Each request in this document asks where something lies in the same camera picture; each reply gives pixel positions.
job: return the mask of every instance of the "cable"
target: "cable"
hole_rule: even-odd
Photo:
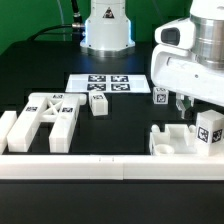
[[[62,10],[62,7],[61,7],[60,0],[57,0],[57,3],[58,3],[58,9],[59,9],[59,12],[60,12],[60,17],[61,17],[61,25],[64,25],[65,20],[64,20],[64,14],[63,14],[63,10]]]
[[[40,30],[36,34],[32,35],[31,37],[29,37],[27,40],[34,41],[38,36],[42,35],[43,33],[46,33],[47,31],[57,30],[57,29],[65,29],[65,28],[72,28],[72,24],[64,24],[64,25],[51,26],[51,27],[45,28],[43,30]]]
[[[160,22],[161,22],[162,24],[164,24],[164,23],[165,23],[165,20],[164,20],[164,17],[163,17],[163,15],[162,15],[160,9],[159,9],[159,6],[158,6],[158,4],[157,4],[157,1],[156,1],[156,0],[152,0],[152,3],[153,3],[153,5],[154,5],[154,7],[155,7],[155,9],[156,9],[156,12],[157,12],[159,18],[160,18]]]
[[[74,23],[82,23],[82,16],[79,12],[77,0],[71,0]]]
[[[71,0],[72,2],[72,9],[74,13],[79,13],[79,7],[78,7],[78,3],[76,0]]]
[[[78,36],[80,36],[80,32],[62,32],[62,33],[59,33],[59,32],[57,32],[57,33],[49,33],[49,32],[47,32],[47,33],[41,33],[41,34],[39,34],[38,36],[42,36],[42,35],[53,35],[53,36],[57,36],[57,35],[78,35]]]

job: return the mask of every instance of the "black cable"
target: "black cable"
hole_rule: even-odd
[[[57,35],[80,35],[80,32],[62,32],[62,33],[41,33],[39,34],[39,36],[42,36],[42,35],[54,35],[54,36],[57,36]]]
[[[76,0],[71,0],[72,3],[72,9],[74,13],[79,13],[79,7]]]
[[[72,24],[65,24],[65,25],[58,25],[58,26],[51,26],[48,28],[45,28],[43,30],[40,30],[36,34],[32,35],[29,37],[27,40],[28,41],[34,41],[38,36],[42,35],[43,33],[50,31],[50,30],[57,30],[57,29],[64,29],[64,28],[72,28]]]
[[[79,12],[77,0],[71,0],[71,3],[72,3],[72,10],[74,13],[73,15],[74,23],[82,23],[82,16]]]

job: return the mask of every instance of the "white plastic part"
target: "white plastic part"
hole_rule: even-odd
[[[224,1],[223,0],[194,0],[190,13],[194,16],[224,20]]]
[[[89,106],[93,116],[108,115],[108,101],[101,91],[89,92]]]
[[[97,51],[121,51],[135,46],[131,23],[125,15],[125,0],[92,0],[81,47]]]
[[[103,160],[89,155],[2,155],[0,179],[224,180],[224,159],[190,154],[105,156]]]
[[[159,129],[159,126],[158,125],[153,125],[152,128],[151,128],[152,132],[153,133],[160,133],[160,129]]]
[[[0,154],[7,146],[7,135],[17,120],[16,111],[5,111],[0,119]]]
[[[7,136],[9,151],[27,152],[40,123],[52,122],[55,124],[49,137],[50,152],[67,153],[79,106],[85,103],[84,94],[31,94],[28,104]]]
[[[165,132],[151,132],[149,148],[152,155],[183,155],[224,157],[224,115],[205,111],[197,116],[197,127],[165,125]]]
[[[174,154],[174,148],[166,144],[158,144],[154,147],[154,155],[163,156],[163,155],[172,155]]]
[[[152,155],[195,154],[195,128],[180,124],[166,124],[165,132],[151,132],[149,148]]]
[[[153,87],[154,104],[168,104],[169,91],[160,87]]]
[[[179,111],[181,111],[181,118],[182,119],[185,119],[185,112],[186,112],[186,108],[183,104],[183,100],[184,100],[185,96],[182,95],[182,94],[179,94],[179,93],[176,93],[176,106],[177,106],[177,109]]]
[[[51,153],[68,153],[79,114],[79,107],[79,95],[70,95],[64,98],[49,137]]]
[[[224,115],[213,110],[198,113],[196,127],[197,135],[194,147],[198,154],[211,156],[220,150],[224,151]]]
[[[196,28],[194,23],[192,23],[189,18],[185,20],[178,19],[157,28],[155,31],[155,40],[157,43],[165,44],[161,40],[161,34],[164,29],[170,28],[176,28],[180,32],[180,42],[177,46],[172,45],[174,48],[189,50],[194,46]]]
[[[40,126],[39,116],[47,107],[46,97],[33,97],[7,136],[10,152],[27,152]]]
[[[223,71],[210,70],[198,64],[195,54],[190,51],[156,46],[152,55],[151,78],[161,88],[224,106]]]

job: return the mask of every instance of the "white robot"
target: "white robot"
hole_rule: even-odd
[[[190,18],[159,27],[156,86],[224,106],[224,0],[193,0]]]
[[[125,0],[91,0],[91,15],[85,28],[86,36],[80,44],[85,53],[116,57],[134,49]]]

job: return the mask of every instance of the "black table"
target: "black table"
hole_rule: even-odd
[[[64,92],[69,74],[145,74],[150,87],[151,43],[134,54],[97,58],[71,42],[18,42],[0,56],[0,113],[18,114],[32,92]],[[109,114],[93,117],[88,103],[80,115],[69,154],[149,155],[152,124],[187,123],[176,109],[154,105],[151,94],[105,94]],[[197,111],[222,108],[197,102]],[[52,126],[41,124],[27,154],[49,155]],[[1,180],[0,223],[223,223],[222,181]]]

